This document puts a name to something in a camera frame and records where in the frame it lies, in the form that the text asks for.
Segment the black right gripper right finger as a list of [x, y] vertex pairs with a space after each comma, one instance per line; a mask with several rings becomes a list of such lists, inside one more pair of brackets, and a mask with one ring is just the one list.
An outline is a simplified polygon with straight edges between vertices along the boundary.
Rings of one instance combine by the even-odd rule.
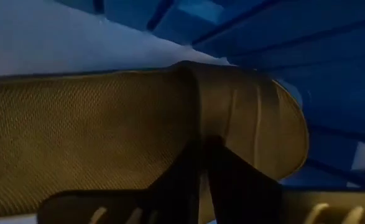
[[217, 136], [205, 141], [205, 164], [218, 223], [365, 223], [365, 190], [285, 187]]

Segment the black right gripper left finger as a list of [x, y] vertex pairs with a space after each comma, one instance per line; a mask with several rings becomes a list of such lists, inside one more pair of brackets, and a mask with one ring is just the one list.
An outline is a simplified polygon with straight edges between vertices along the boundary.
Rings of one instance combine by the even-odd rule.
[[45, 199], [38, 223], [196, 223], [200, 141], [189, 142], [145, 189], [67, 190]]

